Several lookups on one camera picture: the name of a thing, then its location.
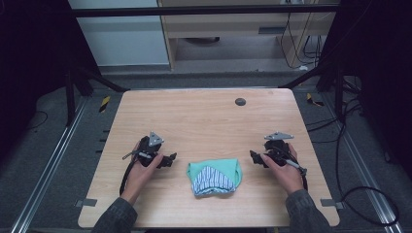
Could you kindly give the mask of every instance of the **wall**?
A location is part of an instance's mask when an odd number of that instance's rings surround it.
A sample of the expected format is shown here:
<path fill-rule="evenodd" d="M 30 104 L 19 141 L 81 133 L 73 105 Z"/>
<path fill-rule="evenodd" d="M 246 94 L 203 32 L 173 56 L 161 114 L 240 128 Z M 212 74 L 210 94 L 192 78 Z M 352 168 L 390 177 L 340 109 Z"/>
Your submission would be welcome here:
<path fill-rule="evenodd" d="M 72 9 L 157 7 L 155 0 L 69 0 Z M 78 18 L 99 67 L 167 65 L 159 17 Z"/>

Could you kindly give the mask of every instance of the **folded cloth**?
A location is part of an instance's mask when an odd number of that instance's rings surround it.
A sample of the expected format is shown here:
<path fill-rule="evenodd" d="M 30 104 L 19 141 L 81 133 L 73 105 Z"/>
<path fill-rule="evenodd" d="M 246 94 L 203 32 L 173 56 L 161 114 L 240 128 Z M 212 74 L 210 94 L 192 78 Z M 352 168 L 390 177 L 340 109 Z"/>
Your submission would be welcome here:
<path fill-rule="evenodd" d="M 195 196 L 234 192 L 242 181 L 242 170 L 236 158 L 190 163 L 187 174 Z"/>

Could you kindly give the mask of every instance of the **gray sleeve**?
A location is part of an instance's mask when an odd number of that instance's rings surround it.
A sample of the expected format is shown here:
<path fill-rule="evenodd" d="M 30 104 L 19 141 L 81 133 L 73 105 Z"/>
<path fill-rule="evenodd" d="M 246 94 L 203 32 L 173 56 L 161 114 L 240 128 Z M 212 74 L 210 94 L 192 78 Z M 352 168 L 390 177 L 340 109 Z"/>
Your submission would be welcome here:
<path fill-rule="evenodd" d="M 332 232 L 305 189 L 292 193 L 286 200 L 286 208 L 291 219 L 291 232 Z"/>
<path fill-rule="evenodd" d="M 137 219 L 137 213 L 124 199 L 118 198 L 98 219 L 91 232 L 129 233 Z"/>

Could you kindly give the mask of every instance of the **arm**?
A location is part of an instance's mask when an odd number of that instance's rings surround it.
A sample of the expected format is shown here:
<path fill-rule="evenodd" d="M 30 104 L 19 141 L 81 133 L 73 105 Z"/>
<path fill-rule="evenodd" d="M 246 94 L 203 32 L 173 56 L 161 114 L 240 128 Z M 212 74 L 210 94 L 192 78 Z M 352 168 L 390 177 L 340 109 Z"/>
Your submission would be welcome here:
<path fill-rule="evenodd" d="M 289 148 L 291 154 L 297 158 L 297 153 L 291 144 Z M 316 208 L 309 193 L 303 188 L 299 171 L 289 164 L 281 167 L 267 155 L 262 154 L 261 158 L 288 193 L 286 207 L 291 219 L 291 232 L 331 232 L 326 218 Z"/>
<path fill-rule="evenodd" d="M 143 187 L 152 177 L 155 168 L 160 164 L 163 155 L 154 158 L 148 167 L 144 167 L 139 161 L 134 162 L 127 178 L 124 192 L 98 219 L 91 232 L 130 232 L 137 218 L 133 208 Z"/>

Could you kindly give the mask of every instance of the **human hand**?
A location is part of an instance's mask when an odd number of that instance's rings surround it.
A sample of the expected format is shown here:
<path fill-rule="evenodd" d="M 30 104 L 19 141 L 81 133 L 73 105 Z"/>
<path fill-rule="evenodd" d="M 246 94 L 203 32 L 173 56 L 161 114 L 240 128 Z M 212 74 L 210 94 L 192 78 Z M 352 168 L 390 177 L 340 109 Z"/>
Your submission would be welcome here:
<path fill-rule="evenodd" d="M 291 144 L 289 145 L 289 149 L 291 154 L 297 159 L 297 153 L 292 147 Z M 281 167 L 277 163 L 275 163 L 269 156 L 265 154 L 260 155 L 263 159 L 263 162 L 272 170 L 273 175 L 278 179 L 279 184 L 281 187 L 291 195 L 292 193 L 303 189 L 302 177 L 300 176 L 299 171 L 292 167 L 289 164 Z"/>
<path fill-rule="evenodd" d="M 139 147 L 138 142 L 133 150 L 137 150 Z M 144 167 L 139 160 L 132 161 L 134 165 L 130 170 L 130 173 L 127 177 L 127 183 L 124 188 L 124 192 L 121 194 L 121 198 L 126 200 L 130 205 L 134 205 L 139 196 L 140 192 L 142 191 L 143 187 L 152 177 L 156 167 L 160 164 L 161 159 L 163 158 L 163 154 L 158 154 L 152 163 L 148 167 Z"/>

